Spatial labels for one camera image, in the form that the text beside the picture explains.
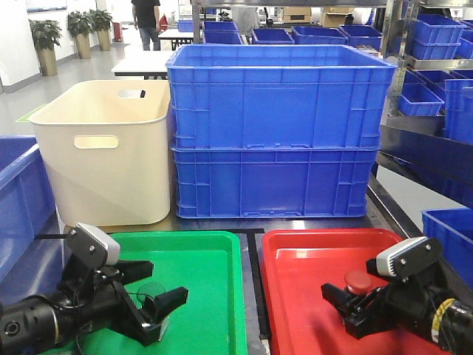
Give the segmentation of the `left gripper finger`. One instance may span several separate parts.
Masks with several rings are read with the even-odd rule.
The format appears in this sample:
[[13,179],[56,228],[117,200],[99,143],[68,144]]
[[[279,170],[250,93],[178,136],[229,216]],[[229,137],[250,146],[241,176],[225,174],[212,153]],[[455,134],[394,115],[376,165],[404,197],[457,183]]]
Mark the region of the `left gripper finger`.
[[154,264],[148,260],[119,260],[113,268],[110,283],[128,285],[151,277]]
[[188,289],[174,288],[150,297],[145,295],[142,307],[138,308],[130,296],[125,296],[125,335],[148,346],[159,342],[169,326],[169,315],[187,303]]

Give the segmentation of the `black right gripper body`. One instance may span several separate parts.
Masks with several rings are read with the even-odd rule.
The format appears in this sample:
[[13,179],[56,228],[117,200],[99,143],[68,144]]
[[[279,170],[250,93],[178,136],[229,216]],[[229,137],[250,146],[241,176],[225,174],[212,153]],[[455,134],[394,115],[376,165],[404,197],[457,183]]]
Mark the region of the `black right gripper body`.
[[442,303],[455,294],[444,287],[411,277],[406,282],[393,281],[369,294],[372,301],[365,308],[367,329],[381,333],[404,328],[412,333],[439,333],[443,320]]

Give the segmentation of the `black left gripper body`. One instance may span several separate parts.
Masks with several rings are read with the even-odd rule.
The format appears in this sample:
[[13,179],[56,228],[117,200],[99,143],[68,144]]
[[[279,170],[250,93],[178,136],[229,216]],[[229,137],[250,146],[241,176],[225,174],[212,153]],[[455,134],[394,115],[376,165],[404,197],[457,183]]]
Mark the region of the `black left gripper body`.
[[57,296],[57,331],[80,333],[111,328],[125,333],[125,286],[111,284],[113,266],[87,268],[72,255],[62,273]]

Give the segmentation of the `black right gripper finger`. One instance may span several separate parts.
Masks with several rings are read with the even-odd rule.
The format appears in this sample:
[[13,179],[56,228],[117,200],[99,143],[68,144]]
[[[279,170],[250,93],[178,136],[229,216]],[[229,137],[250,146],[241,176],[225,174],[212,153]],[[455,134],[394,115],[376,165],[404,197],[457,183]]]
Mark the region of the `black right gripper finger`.
[[340,313],[346,332],[361,339],[372,333],[372,317],[369,304],[373,300],[370,293],[371,285],[346,284],[345,288],[338,288],[331,283],[321,286],[324,300],[328,301]]

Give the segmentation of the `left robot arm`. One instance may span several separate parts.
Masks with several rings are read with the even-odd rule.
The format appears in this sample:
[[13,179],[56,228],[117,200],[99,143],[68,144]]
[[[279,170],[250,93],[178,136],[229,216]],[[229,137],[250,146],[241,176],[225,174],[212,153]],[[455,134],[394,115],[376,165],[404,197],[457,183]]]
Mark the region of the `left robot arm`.
[[165,319],[186,304],[188,289],[141,292],[142,305],[137,307],[126,285],[150,277],[153,269],[147,260],[90,268],[71,257],[56,292],[1,307],[1,353],[40,354],[67,345],[82,332],[103,328],[143,346],[160,341]]

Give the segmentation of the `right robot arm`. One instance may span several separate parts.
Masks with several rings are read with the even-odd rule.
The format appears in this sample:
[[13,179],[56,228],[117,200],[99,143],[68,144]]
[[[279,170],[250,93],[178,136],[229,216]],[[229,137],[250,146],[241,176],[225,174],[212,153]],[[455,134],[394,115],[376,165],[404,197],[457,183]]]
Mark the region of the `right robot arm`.
[[344,275],[344,288],[331,283],[321,294],[356,339],[402,328],[451,354],[472,353],[472,307],[453,291],[421,284],[414,277],[375,287],[363,271]]

